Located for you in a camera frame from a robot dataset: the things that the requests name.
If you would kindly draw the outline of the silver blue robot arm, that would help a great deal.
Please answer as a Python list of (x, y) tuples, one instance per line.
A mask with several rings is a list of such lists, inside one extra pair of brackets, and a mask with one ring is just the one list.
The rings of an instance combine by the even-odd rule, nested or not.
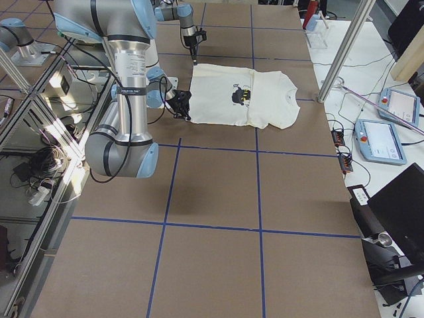
[(157, 21), (178, 21), (182, 46), (189, 51), (192, 62), (197, 65), (199, 45), (207, 40), (207, 32), (193, 21), (193, 7), (177, 1), (155, 1), (154, 14)]
[(156, 169), (158, 144), (148, 132), (147, 109), (171, 107), (189, 120), (190, 92), (173, 89), (162, 69), (146, 67), (146, 52), (165, 20), (164, 7), (151, 1), (56, 1), (56, 28), (88, 43), (105, 41), (117, 84), (115, 96), (85, 144), (91, 174), (104, 182), (115, 177), (149, 178)]

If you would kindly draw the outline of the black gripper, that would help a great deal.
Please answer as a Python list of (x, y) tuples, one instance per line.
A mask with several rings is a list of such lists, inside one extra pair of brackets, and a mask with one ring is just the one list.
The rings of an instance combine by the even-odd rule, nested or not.
[(190, 56), (194, 64), (197, 64), (197, 45), (207, 40), (207, 33), (202, 28), (193, 35), (184, 35), (184, 43), (189, 48)]
[(189, 115), (190, 98), (191, 93), (189, 91), (172, 89), (167, 93), (167, 103), (171, 107), (173, 111), (173, 117), (175, 119), (191, 121), (191, 117)]

